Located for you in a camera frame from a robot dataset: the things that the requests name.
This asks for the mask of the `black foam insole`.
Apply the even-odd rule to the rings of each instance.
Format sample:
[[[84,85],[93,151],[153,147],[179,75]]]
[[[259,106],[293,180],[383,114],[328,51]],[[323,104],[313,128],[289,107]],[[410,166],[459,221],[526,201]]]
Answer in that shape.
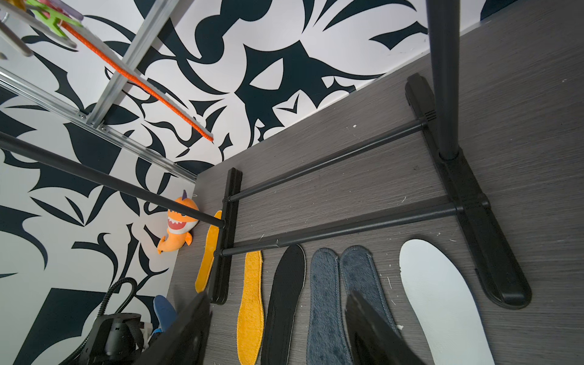
[[[289,246],[275,270],[261,352],[262,364],[287,364],[297,304],[306,278],[306,254]]]

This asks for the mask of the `dark grey felt insole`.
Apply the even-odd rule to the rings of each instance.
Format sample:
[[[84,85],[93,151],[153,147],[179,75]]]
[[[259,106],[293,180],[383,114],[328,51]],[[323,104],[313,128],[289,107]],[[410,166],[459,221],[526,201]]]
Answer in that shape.
[[[340,269],[348,293],[356,291],[401,339],[401,333],[386,301],[371,252],[364,246],[351,246],[340,259]]]
[[[308,364],[352,364],[345,334],[340,287],[339,256],[318,249],[310,266],[310,323]]]

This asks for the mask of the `grey orange-edged insole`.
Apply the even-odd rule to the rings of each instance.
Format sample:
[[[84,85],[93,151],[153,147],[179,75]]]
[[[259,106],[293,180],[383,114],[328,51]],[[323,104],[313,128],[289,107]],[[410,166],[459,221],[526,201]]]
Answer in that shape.
[[[112,59],[109,57],[104,50],[92,44],[85,36],[80,33],[81,27],[73,26],[69,23],[62,23],[62,27],[66,29],[72,36],[83,43],[89,50],[98,55],[106,64],[110,65],[115,71],[130,81],[132,84],[140,87],[144,92],[154,97],[156,100],[164,104],[168,109],[172,110],[176,115],[178,115],[182,120],[188,123],[196,132],[202,137],[206,138],[208,141],[214,141],[214,136],[210,131],[198,123],[193,117],[188,113],[185,113],[180,109],[172,100],[161,93],[157,88],[155,88],[151,83],[143,80],[135,71],[125,66],[117,57],[114,56]]]

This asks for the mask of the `lilac round clip hanger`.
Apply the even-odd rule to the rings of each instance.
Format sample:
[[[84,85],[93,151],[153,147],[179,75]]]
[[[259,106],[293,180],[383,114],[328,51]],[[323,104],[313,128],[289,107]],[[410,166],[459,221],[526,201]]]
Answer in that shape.
[[[5,24],[10,17],[73,49],[77,47],[76,43],[68,38],[62,28],[65,25],[82,27],[84,19],[80,12],[64,1],[1,1],[1,39],[25,57],[33,56],[33,51]]]

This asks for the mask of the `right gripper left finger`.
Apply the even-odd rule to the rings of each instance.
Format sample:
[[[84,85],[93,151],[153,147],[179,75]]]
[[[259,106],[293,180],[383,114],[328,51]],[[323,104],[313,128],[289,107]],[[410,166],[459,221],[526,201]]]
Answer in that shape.
[[[173,325],[162,332],[135,361],[136,364],[202,364],[211,325],[207,293],[197,294]]]

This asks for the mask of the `orange fuzzy insole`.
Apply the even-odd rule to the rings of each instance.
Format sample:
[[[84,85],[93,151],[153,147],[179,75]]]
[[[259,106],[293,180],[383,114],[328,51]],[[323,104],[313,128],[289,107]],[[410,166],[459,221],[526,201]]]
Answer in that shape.
[[[198,294],[202,293],[208,285],[220,232],[221,229],[216,226],[211,225],[208,228],[208,233],[205,238],[205,252],[195,283],[195,289]]]
[[[262,253],[245,258],[243,293],[237,318],[237,354],[240,364],[256,364],[264,333]]]

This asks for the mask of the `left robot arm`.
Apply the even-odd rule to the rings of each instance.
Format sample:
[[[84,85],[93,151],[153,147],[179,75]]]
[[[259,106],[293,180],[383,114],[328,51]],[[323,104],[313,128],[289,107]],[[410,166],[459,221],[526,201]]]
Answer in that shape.
[[[114,292],[124,284],[131,290],[120,307],[107,315],[106,309]],[[130,304],[137,292],[137,281],[122,278],[112,284],[106,292],[98,310],[96,319],[88,336],[65,359],[63,364],[132,364],[144,350],[143,322],[138,313],[126,313],[124,309]]]

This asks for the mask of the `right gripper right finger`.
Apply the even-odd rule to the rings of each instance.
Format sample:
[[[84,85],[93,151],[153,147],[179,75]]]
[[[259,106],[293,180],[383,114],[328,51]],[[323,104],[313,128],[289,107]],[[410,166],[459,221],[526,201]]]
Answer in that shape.
[[[354,364],[424,364],[356,291],[348,295],[345,319]]]

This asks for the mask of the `white orange-edged insole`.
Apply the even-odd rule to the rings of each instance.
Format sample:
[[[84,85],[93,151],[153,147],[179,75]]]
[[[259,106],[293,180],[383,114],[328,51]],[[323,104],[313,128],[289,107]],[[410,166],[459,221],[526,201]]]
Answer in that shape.
[[[153,300],[155,315],[158,318],[160,330],[167,331],[177,318],[177,312],[173,305],[162,295],[157,295]]]

